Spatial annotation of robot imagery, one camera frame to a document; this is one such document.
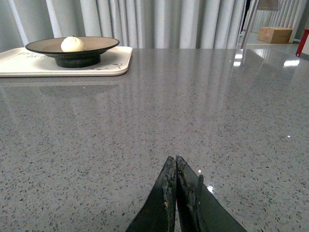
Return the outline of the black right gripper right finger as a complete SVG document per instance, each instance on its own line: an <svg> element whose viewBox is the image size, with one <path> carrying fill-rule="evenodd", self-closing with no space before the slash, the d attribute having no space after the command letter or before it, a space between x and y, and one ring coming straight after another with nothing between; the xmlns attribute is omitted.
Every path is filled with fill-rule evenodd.
<svg viewBox="0 0 309 232"><path fill-rule="evenodd" d="M197 175L180 156L177 164L177 207L183 232L246 231L216 200Z"/></svg>

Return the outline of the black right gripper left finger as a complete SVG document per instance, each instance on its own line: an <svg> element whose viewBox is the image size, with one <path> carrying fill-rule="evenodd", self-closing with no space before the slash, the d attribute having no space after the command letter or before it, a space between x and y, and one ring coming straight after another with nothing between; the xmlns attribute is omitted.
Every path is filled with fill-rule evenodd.
<svg viewBox="0 0 309 232"><path fill-rule="evenodd" d="M175 228L177 165L168 157L141 210L127 232L173 232Z"/></svg>

